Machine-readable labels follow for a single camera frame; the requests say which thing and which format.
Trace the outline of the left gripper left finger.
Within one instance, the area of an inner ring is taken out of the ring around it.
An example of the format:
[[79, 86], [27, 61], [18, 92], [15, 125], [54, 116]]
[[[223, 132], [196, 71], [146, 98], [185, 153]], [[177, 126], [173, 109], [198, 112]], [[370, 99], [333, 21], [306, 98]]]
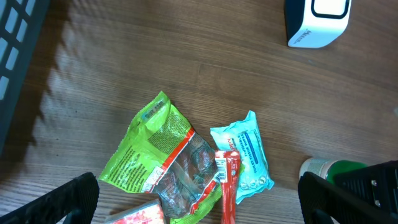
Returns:
[[100, 188], [91, 172], [1, 217], [2, 224], [90, 223], [97, 208]]

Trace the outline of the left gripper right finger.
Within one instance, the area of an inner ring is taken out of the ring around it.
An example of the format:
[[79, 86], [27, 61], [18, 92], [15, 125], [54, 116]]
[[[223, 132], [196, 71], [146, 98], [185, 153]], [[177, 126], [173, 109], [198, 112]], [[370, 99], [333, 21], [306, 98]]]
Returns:
[[306, 224], [397, 224], [397, 215], [377, 209], [312, 172], [298, 182], [298, 196]]

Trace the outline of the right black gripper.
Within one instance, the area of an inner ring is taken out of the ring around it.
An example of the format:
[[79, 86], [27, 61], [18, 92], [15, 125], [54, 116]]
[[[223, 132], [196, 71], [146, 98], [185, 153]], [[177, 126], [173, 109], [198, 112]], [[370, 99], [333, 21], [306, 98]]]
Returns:
[[334, 183], [372, 206], [397, 214], [397, 161], [337, 174]]

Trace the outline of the green lid jar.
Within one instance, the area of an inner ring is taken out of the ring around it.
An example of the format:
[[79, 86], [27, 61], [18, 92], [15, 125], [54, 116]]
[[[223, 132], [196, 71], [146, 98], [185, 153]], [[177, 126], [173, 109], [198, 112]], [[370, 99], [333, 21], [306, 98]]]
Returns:
[[299, 178], [304, 173], [312, 172], [322, 179], [334, 184], [334, 176], [353, 170], [358, 170], [367, 167], [368, 165], [362, 162], [347, 161], [347, 160], [328, 160], [316, 159], [311, 157], [303, 162], [299, 170]]

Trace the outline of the red small tissue pack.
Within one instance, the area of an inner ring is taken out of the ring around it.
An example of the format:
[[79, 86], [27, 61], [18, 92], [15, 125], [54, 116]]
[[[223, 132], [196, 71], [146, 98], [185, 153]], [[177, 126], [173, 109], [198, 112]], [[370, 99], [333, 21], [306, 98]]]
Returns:
[[116, 213], [106, 218], [105, 224], [166, 224], [166, 218], [159, 199], [138, 207]]

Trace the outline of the teal wipes pack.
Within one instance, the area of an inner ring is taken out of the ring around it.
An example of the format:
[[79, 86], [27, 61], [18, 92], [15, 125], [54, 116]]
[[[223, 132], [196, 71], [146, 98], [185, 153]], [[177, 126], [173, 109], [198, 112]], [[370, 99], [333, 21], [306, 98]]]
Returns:
[[250, 110], [244, 120], [235, 121], [229, 126], [211, 128], [210, 134], [219, 150], [237, 150], [241, 156], [237, 204], [265, 189], [273, 188], [274, 181], [269, 173], [255, 112]]

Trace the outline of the red stick packet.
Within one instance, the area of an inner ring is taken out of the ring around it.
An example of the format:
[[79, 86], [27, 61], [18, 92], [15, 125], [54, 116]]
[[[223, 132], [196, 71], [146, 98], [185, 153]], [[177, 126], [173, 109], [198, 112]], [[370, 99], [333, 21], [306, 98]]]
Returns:
[[216, 151], [215, 161], [223, 193], [221, 224], [236, 223], [236, 195], [241, 158], [238, 151]]

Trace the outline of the green snack bag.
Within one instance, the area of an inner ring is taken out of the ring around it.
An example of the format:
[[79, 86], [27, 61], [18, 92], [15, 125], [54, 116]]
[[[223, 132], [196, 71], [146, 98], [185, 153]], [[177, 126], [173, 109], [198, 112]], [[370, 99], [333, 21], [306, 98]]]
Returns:
[[214, 150], [160, 92], [133, 117], [99, 179], [156, 194], [171, 223], [197, 223], [223, 201]]

